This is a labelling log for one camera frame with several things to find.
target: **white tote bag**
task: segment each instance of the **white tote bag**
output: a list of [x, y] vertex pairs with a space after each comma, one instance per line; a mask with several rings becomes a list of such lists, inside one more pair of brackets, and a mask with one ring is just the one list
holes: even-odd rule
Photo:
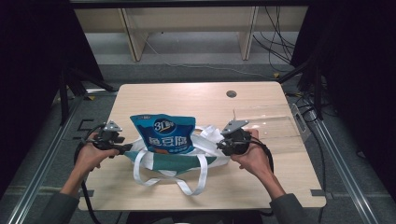
[[[219, 129], [212, 125], [196, 127], [196, 129], [202, 131], [200, 134], [193, 133], [191, 135], [194, 150], [187, 154], [150, 152], [142, 138], [134, 141], [131, 150], [125, 152], [124, 155], [134, 163], [134, 180], [136, 183], [151, 186], [164, 179], [175, 180], [186, 195], [202, 193], [205, 188], [208, 169], [227, 164], [230, 157], [225, 156], [221, 150], [217, 149], [216, 143], [223, 139]], [[145, 182], [140, 177], [141, 168], [160, 172], [166, 176], [154, 177]], [[184, 180], [177, 178], [177, 175], [191, 170], [201, 170], [198, 186], [194, 190], [190, 189]]]

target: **metal frame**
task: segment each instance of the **metal frame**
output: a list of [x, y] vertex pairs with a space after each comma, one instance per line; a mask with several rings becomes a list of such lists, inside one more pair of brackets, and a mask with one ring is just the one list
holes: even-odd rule
[[32, 206], [35, 196], [37, 195], [41, 184], [43, 183], [50, 166], [58, 152], [59, 146], [61, 144], [61, 140], [64, 137], [64, 134], [69, 128], [70, 121], [73, 118], [74, 114], [76, 113], [79, 105], [83, 100], [82, 96], [76, 97], [74, 103], [71, 106], [71, 113], [69, 118], [60, 126], [58, 132], [55, 134], [54, 139], [52, 140], [49, 148], [47, 150], [46, 155], [43, 158], [43, 161], [37, 168], [33, 179], [31, 180], [29, 186], [26, 188], [25, 192], [22, 194], [20, 200], [18, 201], [17, 205], [15, 206], [14, 210], [11, 213], [7, 223], [8, 224], [17, 224], [23, 223], [25, 220], [30, 207]]
[[[312, 119], [315, 118], [314, 112], [311, 112], [311, 117]], [[323, 120], [317, 120], [316, 124], [318, 133], [326, 148], [328, 149], [332, 161], [334, 162], [334, 166], [337, 169], [338, 174], [341, 176], [346, 190], [348, 191], [353, 203], [355, 204], [359, 214], [361, 215], [363, 223], [379, 223], [378, 218], [376, 217], [367, 198], [364, 196], [361, 187], [351, 173], [337, 145], [332, 140], [332, 136], [330, 135], [325, 123], [323, 122]]]

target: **hand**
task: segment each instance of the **hand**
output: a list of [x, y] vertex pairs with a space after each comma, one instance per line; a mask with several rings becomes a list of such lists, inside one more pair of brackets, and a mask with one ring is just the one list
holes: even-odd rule
[[62, 187], [61, 193], [77, 197], [79, 186], [88, 173], [95, 167], [100, 168], [100, 162], [105, 158], [118, 154], [119, 151], [116, 149], [100, 150], [92, 143], [86, 144], [79, 152], [75, 167]]
[[[246, 131], [250, 132], [252, 137], [259, 139], [259, 131], [254, 129]], [[251, 174], [257, 176], [267, 189], [272, 200], [286, 194], [276, 176], [271, 171], [268, 157], [260, 146], [250, 143], [245, 154], [231, 155], [231, 160], [241, 164], [239, 166], [240, 169], [246, 169]]]
[[[255, 129], [248, 129], [245, 131], [249, 132], [253, 138], [259, 139], [259, 131]], [[246, 169], [255, 176], [269, 175], [272, 173], [267, 155], [265, 155], [259, 145], [254, 143], [250, 143], [245, 154], [231, 155], [231, 160], [241, 164], [239, 166], [240, 169]]]
[[87, 175], [95, 167], [100, 168], [100, 162], [105, 158], [118, 154], [119, 151], [116, 149], [100, 150], [92, 143], [87, 143], [79, 152], [74, 169]]

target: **sleeve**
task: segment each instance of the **sleeve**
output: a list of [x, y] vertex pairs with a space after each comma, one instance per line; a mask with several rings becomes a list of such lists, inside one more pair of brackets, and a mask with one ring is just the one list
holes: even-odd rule
[[283, 195], [272, 202], [271, 208], [280, 224], [311, 224], [317, 223], [309, 217], [294, 194]]
[[79, 200], [72, 196], [56, 193], [54, 194], [35, 223], [40, 224], [62, 224], [67, 223], [73, 216]]

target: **controller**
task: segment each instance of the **controller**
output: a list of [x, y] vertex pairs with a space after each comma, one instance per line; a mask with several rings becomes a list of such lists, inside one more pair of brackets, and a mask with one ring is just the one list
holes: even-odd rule
[[120, 136], [119, 132], [122, 132], [122, 128], [111, 120], [106, 126], [101, 127], [101, 130], [93, 139], [89, 139], [87, 142], [93, 143], [95, 147], [101, 150], [114, 148], [120, 152], [119, 155], [123, 155], [125, 151], [131, 149], [132, 144], [115, 145], [121, 144], [125, 140], [124, 137]]
[[247, 120], [231, 120], [221, 131], [224, 140], [217, 143], [218, 149], [221, 149], [224, 155], [232, 154], [241, 155], [248, 150], [251, 135], [242, 129], [247, 125]]

